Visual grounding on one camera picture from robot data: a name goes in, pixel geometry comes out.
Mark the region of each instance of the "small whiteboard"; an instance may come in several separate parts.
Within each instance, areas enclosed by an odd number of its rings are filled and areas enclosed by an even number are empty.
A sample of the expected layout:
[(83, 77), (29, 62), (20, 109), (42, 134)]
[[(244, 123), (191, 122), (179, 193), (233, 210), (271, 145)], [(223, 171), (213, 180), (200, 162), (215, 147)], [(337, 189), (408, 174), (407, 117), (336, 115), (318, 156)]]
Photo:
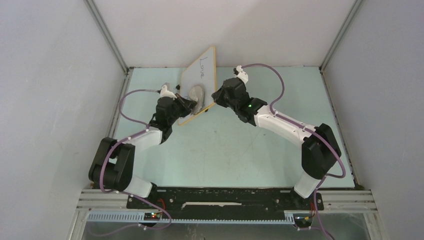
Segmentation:
[(212, 98), (212, 94), (217, 91), (215, 46), (209, 47), (208, 50), (182, 72), (179, 81), (179, 94), (181, 97), (188, 99), (190, 89), (196, 85), (202, 86), (204, 90), (203, 108), (196, 115), (189, 114), (184, 118), (178, 119), (178, 125), (180, 126), (188, 123), (215, 104)]

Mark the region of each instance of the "white wall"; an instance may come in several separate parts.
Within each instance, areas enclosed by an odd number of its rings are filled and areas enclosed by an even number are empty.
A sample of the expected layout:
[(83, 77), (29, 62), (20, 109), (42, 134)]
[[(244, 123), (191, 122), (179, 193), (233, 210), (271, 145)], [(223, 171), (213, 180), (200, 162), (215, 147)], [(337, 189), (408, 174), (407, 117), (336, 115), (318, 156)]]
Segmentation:
[(424, 1), (365, 1), (325, 71), (347, 149), (392, 240), (423, 239)]
[(3, 0), (0, 35), (0, 239), (65, 239), (123, 73), (82, 0)]
[(354, 0), (97, 0), (131, 67), (320, 66)]

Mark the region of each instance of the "light blue table surface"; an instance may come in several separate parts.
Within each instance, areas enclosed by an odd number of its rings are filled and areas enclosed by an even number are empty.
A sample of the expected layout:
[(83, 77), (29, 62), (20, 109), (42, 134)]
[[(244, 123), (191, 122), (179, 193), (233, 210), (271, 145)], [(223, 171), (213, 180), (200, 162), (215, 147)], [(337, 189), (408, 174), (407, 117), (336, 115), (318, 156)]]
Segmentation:
[[(128, 92), (160, 89), (163, 83), (174, 88), (184, 68), (135, 68)], [(342, 148), (327, 93), (317, 67), (276, 67), (284, 79), (285, 92), (274, 107), (307, 124), (329, 125)], [(247, 91), (251, 97), (272, 102), (281, 84), (271, 70), (250, 67)], [(217, 87), (232, 78), (232, 67), (218, 67)], [(138, 92), (125, 101), (123, 112), (133, 119), (149, 122), (159, 95)], [(139, 132), (143, 126), (119, 118), (115, 138)], [(181, 187), (293, 187), (302, 174), (301, 149), (266, 129), (241, 122), (229, 108), (214, 105), (186, 125), (172, 127), (169, 139), (137, 154), (134, 175), (158, 186)], [(354, 187), (346, 152), (342, 162), (347, 170), (343, 179), (328, 177), (322, 187)], [(341, 174), (336, 163), (330, 173)]]

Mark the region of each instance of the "robotic arm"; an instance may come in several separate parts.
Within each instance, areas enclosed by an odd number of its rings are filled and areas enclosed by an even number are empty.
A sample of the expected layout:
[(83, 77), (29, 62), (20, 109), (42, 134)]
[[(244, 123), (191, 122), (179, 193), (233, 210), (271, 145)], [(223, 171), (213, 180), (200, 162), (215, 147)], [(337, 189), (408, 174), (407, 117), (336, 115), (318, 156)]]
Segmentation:
[[(160, 98), (157, 100), (156, 113), (149, 122), (149, 128), (137, 136), (129, 137), (112, 152), (110, 158), (116, 163), (107, 162), (103, 175), (105, 189), (125, 191), (142, 198), (152, 197), (157, 186), (137, 176), (133, 176), (134, 155), (150, 147), (164, 143), (172, 133), (172, 125), (178, 118), (190, 114), (197, 102), (181, 97), (169, 91), (169, 85), (164, 84), (159, 90)], [(88, 173), (88, 178), (96, 184), (100, 182), (102, 165), (108, 152), (118, 141), (105, 137), (101, 140), (95, 154), (93, 163)]]
[(341, 151), (333, 131), (324, 123), (316, 127), (281, 113), (278, 114), (290, 122), (276, 117), (265, 101), (249, 96), (246, 91), (249, 78), (241, 66), (234, 68), (234, 74), (236, 77), (225, 80), (222, 87), (212, 94), (213, 100), (224, 108), (230, 107), (242, 122), (268, 129), (301, 148), (303, 174), (294, 186), (292, 194), (300, 201), (309, 198), (337, 160), (330, 150), (318, 138), (305, 131), (305, 128), (315, 129), (315, 133), (323, 137), (340, 157)]
[[(268, 129), (301, 147), (303, 174), (291, 193), (295, 202), (309, 203), (311, 193), (337, 160), (331, 151), (317, 137), (305, 131), (305, 128), (315, 129), (315, 133), (323, 137), (338, 156), (341, 156), (333, 131), (324, 123), (316, 127), (281, 113), (278, 114), (286, 120), (276, 117), (265, 101), (249, 96), (246, 90), (249, 78), (241, 66), (235, 68), (234, 73), (236, 77), (225, 80), (222, 87), (212, 94), (212, 98), (218, 105), (230, 107), (242, 122)], [(192, 113), (197, 105), (196, 101), (185, 99), (168, 89), (169, 85), (165, 84), (158, 91), (160, 98), (157, 101), (156, 113), (149, 122), (150, 127), (132, 138), (129, 137), (112, 152), (110, 158), (116, 159), (116, 163), (108, 161), (106, 164), (103, 175), (105, 189), (125, 191), (142, 198), (156, 198), (157, 186), (154, 183), (133, 176), (136, 151), (139, 153), (164, 143), (171, 135), (175, 121)], [(117, 142), (110, 137), (105, 137), (100, 142), (88, 174), (95, 184), (100, 183), (102, 165), (108, 152)]]

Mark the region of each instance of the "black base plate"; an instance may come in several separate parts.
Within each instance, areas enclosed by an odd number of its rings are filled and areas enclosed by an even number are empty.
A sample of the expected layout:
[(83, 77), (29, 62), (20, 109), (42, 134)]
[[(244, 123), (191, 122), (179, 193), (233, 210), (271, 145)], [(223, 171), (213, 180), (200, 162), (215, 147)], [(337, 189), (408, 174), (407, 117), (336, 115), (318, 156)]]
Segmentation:
[[(192, 220), (282, 220), (284, 211), (311, 210), (308, 202), (295, 206), (287, 188), (192, 188), (158, 187), (157, 198), (165, 203), (166, 211), (173, 219)], [(318, 210), (324, 205), (321, 194), (316, 194)], [(187, 202), (239, 203), (241, 205), (184, 205)], [(154, 209), (136, 198), (127, 201), (128, 209)]]

